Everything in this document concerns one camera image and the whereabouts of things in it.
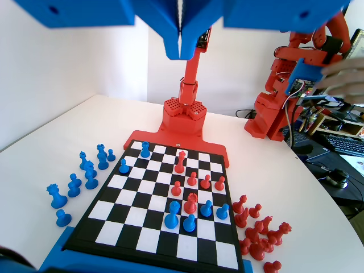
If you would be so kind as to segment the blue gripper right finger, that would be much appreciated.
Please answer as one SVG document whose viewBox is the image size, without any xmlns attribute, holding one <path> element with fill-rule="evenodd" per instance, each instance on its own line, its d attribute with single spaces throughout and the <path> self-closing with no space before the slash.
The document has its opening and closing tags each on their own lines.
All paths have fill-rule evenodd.
<svg viewBox="0 0 364 273">
<path fill-rule="evenodd" d="M 220 17 L 224 16 L 236 1 L 183 1 L 181 19 L 181 60 L 190 60 L 198 38 Z"/>
</svg>

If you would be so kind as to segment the person's hand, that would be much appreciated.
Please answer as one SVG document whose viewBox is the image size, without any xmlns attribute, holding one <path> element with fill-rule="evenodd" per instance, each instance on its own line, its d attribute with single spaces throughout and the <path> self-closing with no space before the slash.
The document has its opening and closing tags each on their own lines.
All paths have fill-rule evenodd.
<svg viewBox="0 0 364 273">
<path fill-rule="evenodd" d="M 325 76 L 317 89 L 330 90 L 330 96 L 343 96 L 349 104 L 363 105 L 363 57 L 345 59 L 321 70 Z"/>
</svg>

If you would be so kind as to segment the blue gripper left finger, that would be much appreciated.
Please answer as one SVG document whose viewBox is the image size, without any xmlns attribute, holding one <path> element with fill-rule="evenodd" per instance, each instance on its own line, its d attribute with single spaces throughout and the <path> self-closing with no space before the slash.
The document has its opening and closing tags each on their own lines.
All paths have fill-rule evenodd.
<svg viewBox="0 0 364 273">
<path fill-rule="evenodd" d="M 125 1 L 131 12 L 140 17 L 162 39 L 167 57 L 179 60 L 179 20 L 177 1 Z"/>
</svg>

